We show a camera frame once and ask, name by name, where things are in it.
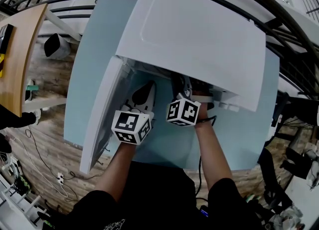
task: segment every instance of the wooden desk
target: wooden desk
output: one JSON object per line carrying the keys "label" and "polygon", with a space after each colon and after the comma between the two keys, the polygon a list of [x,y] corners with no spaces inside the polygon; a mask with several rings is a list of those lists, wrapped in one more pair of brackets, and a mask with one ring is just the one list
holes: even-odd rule
{"label": "wooden desk", "polygon": [[35,6],[0,22],[0,27],[7,24],[14,26],[5,54],[3,76],[0,78],[0,104],[17,116],[21,116],[22,112],[30,112],[66,102],[66,98],[54,97],[35,99],[24,103],[26,73],[44,18],[46,17],[76,40],[81,38],[78,33],[47,10],[47,7],[48,4]]}

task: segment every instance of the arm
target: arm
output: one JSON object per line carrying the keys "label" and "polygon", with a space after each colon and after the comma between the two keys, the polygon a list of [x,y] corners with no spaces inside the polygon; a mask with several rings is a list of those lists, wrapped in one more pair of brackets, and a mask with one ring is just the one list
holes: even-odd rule
{"label": "arm", "polygon": [[94,190],[105,191],[118,202],[125,187],[135,149],[136,145],[122,142]]}
{"label": "arm", "polygon": [[[204,118],[208,118],[207,104],[202,104],[198,113],[198,119]],[[210,190],[217,181],[223,178],[232,179],[232,174],[210,121],[196,124],[195,130],[199,141],[203,172]]]}

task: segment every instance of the trash bin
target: trash bin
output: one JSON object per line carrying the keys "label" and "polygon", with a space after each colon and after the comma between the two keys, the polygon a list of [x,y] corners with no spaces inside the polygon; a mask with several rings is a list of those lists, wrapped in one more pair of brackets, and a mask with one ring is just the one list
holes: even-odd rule
{"label": "trash bin", "polygon": [[70,54],[70,44],[55,33],[44,44],[44,52],[51,59],[63,59]]}

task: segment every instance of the wooden floor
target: wooden floor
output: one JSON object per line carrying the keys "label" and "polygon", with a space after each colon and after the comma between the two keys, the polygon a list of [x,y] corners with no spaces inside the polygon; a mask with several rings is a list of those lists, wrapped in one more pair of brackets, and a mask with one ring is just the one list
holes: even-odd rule
{"label": "wooden floor", "polygon": [[[51,91],[66,96],[77,44],[72,44],[71,55],[61,61],[47,59],[43,52],[43,43],[43,39],[39,39],[36,43],[29,76],[35,80],[36,85],[39,85],[39,93],[41,93],[41,91]],[[85,176],[78,171],[82,150],[63,139],[64,112],[65,106],[52,107],[49,111],[42,112],[42,118],[37,126],[31,126],[31,131],[42,159],[55,176],[57,176],[58,172],[61,172],[64,174],[64,178],[71,178],[69,174],[70,171],[82,176],[82,178],[102,174],[110,162],[110,158],[107,156],[100,158],[99,162],[101,164],[96,164],[90,175]],[[56,208],[60,205],[60,211],[68,213],[72,210],[76,197],[66,186],[64,186],[64,189],[68,194],[68,199],[71,201],[62,196],[65,195],[64,191],[50,173],[49,169],[40,160],[33,139],[28,138],[25,134],[26,129],[26,127],[19,129],[6,128],[1,132],[12,138],[10,142],[13,150],[12,153],[20,160],[22,170],[32,184],[33,192],[40,194],[43,198],[41,204],[44,204],[45,199],[51,207]],[[296,131],[297,129],[292,127],[282,128],[283,133],[294,134]],[[297,147],[298,152],[304,148],[310,135],[310,130],[303,131]],[[25,145],[26,150],[39,171],[33,166],[22,143]],[[287,141],[275,138],[268,147],[273,155],[276,173],[277,176],[281,178],[281,185],[283,187],[287,184],[291,176],[287,171],[279,168],[287,145]],[[196,187],[198,187],[198,171],[186,171],[186,173],[195,182]],[[259,165],[251,170],[234,171],[233,176],[242,196],[251,193],[257,195],[263,194],[264,183]],[[80,199],[93,189],[97,179],[98,177],[90,180],[74,178],[72,180],[65,180],[65,184],[70,186],[76,192],[78,199]],[[203,175],[202,180],[202,188],[198,196],[207,198],[208,190]],[[198,205],[200,204],[205,204],[205,201],[198,200]]]}

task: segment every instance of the power outlet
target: power outlet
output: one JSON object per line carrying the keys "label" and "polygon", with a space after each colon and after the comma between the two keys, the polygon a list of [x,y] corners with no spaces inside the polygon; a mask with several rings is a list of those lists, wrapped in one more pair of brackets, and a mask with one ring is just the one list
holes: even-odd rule
{"label": "power outlet", "polygon": [[58,183],[61,184],[61,185],[64,184],[64,179],[63,179],[63,178],[64,178],[64,175],[59,172],[59,173],[58,173],[57,181],[58,181]]}

